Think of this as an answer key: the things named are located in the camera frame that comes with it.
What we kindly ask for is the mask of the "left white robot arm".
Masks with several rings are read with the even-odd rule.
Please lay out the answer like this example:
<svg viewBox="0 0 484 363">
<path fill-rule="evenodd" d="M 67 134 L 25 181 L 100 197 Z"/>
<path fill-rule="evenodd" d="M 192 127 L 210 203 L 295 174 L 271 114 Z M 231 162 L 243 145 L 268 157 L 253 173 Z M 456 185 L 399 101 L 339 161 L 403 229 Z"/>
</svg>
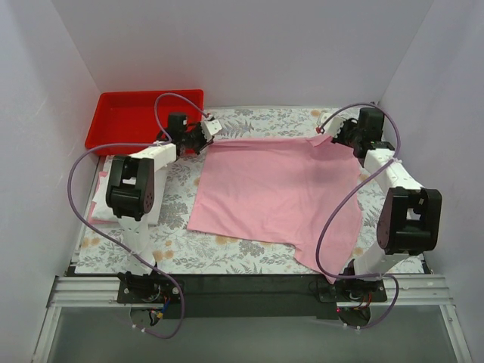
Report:
<svg viewBox="0 0 484 363">
<path fill-rule="evenodd" d="M 130 155 L 113 157 L 106 190 L 106 204 L 123 230 L 123 244 L 129 249 L 129 267 L 118 278 L 143 302 L 159 302 L 170 288 L 169 281 L 156 278 L 156 265 L 148 227 L 158 220 L 169 165 L 182 154 L 199 154 L 212 144 L 222 130 L 211 114 L 198 123 L 189 123 L 184 113 L 170 113 L 167 127 L 155 145 Z"/>
</svg>

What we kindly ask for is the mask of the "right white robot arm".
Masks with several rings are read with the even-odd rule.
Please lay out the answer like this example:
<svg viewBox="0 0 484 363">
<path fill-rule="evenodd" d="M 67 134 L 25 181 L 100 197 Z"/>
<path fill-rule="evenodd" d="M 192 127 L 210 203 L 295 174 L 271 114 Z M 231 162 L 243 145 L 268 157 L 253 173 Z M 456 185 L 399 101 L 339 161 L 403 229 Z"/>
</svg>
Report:
<svg viewBox="0 0 484 363">
<path fill-rule="evenodd" d="M 435 249 L 442 210 L 442 194 L 417 182 L 398 159 L 396 147 L 383 140 L 384 122 L 381 110 L 363 107 L 356 119 L 335 116 L 324 126 L 333 142 L 353 149 L 385 195 L 377 241 L 344 271 L 345 275 L 373 275 L 373 280 L 409 256 Z"/>
</svg>

